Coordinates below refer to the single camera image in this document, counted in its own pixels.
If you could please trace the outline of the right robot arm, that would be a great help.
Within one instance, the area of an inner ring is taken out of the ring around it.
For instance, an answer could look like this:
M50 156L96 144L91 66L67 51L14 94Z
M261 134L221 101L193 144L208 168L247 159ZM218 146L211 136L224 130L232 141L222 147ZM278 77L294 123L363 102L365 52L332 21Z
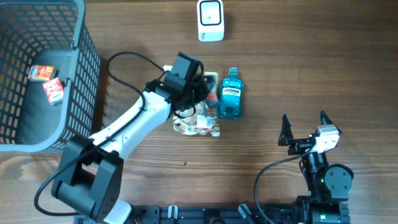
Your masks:
M299 156L299 167L308 188L292 204L294 223L347 224L351 222L348 200L354 173L342 164L330 165L326 153L337 147L341 130L324 111L319 125L307 138L295 139L287 115L282 117L278 145L287 146L288 155Z

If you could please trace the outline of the blue mouthwash bottle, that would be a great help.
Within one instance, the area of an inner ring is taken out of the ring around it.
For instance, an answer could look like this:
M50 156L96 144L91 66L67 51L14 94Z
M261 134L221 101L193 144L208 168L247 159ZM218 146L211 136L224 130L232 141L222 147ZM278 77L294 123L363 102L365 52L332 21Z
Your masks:
M242 114L241 100L244 83L239 78L239 69L231 67L228 76L223 78L220 85L220 103L218 116L224 119L239 119Z

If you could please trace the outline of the beige snack pouch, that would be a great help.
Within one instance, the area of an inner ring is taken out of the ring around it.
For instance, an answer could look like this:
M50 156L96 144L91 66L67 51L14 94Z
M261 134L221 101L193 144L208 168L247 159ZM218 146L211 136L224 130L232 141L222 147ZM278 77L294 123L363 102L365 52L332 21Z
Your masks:
M217 76L219 84L219 75L216 72L205 72L204 76ZM196 134L202 136L219 137L220 125L217 115L218 106L215 109L208 109L205 100L195 105L196 112L193 109L184 112L178 111L177 114L182 116L173 116L174 130L184 135L193 136Z

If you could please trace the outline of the orange small box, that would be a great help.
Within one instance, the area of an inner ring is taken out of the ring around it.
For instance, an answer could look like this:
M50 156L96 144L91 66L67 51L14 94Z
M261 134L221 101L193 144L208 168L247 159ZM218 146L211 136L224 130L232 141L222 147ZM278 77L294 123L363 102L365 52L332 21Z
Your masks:
M33 65L31 66L28 79L33 82L47 82L55 77L56 69L50 65Z

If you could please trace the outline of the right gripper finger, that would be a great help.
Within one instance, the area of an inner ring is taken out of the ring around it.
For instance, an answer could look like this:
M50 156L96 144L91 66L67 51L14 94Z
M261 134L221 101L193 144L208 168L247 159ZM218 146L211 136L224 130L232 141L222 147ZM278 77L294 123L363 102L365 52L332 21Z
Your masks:
M280 136L278 140L279 146L288 146L293 144L294 136L291 130L291 123L286 114L282 117L282 127L280 131Z
M320 112L320 121L321 125L329 125L332 124L335 126L335 128L338 130L338 134L341 136L342 131L333 123L333 121L327 116L324 110L321 110Z

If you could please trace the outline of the red small packet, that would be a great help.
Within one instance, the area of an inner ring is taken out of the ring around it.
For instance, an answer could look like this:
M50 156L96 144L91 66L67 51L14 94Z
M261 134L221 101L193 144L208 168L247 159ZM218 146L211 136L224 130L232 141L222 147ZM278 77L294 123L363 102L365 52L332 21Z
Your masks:
M42 84L48 101L51 105L56 105L63 101L64 89L59 78L54 78Z

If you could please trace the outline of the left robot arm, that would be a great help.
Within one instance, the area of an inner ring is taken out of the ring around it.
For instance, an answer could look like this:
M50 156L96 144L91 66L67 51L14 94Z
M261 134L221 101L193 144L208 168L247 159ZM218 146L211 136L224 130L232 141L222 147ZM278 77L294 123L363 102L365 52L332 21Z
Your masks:
M88 138L72 137L55 173L51 194L95 223L127 223L133 206L119 197L124 161L156 127L179 111L195 110L217 88L218 74L192 81L169 72L147 83L139 99L114 123Z

